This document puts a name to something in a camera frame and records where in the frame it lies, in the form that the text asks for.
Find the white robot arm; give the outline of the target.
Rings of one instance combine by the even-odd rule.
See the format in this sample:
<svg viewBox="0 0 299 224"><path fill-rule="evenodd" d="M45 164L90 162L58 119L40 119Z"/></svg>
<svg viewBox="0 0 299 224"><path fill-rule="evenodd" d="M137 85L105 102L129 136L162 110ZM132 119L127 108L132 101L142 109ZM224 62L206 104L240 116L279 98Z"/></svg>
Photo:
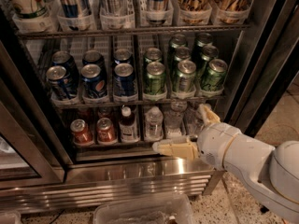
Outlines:
<svg viewBox="0 0 299 224"><path fill-rule="evenodd" d="M273 147L224 123L206 105L199 105L204 128L193 142L187 136L152 145L162 155L200 159L218 171L235 175L247 191L273 213L299 223L299 142Z"/></svg>

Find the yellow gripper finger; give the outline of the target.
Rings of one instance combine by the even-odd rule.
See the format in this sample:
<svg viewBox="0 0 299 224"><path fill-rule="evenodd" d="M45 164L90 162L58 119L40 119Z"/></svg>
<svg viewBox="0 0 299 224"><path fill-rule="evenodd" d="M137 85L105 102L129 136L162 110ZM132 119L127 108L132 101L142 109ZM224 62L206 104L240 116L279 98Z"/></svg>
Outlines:
<svg viewBox="0 0 299 224"><path fill-rule="evenodd" d="M220 123L220 117L214 113L206 104L199 105L199 112L205 125Z"/></svg>
<svg viewBox="0 0 299 224"><path fill-rule="evenodd" d="M164 139L152 145L154 152L161 155L193 161L199 157L197 145L189 137Z"/></svg>

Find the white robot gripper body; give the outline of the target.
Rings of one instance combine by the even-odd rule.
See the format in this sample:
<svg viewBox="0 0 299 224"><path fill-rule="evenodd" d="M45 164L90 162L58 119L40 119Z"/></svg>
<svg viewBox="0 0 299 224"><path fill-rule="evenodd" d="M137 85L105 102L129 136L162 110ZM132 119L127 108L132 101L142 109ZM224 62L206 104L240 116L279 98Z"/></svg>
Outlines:
<svg viewBox="0 0 299 224"><path fill-rule="evenodd" d="M225 152L241 131L226 123L213 123L205 127L197 138L200 159L223 171Z"/></svg>

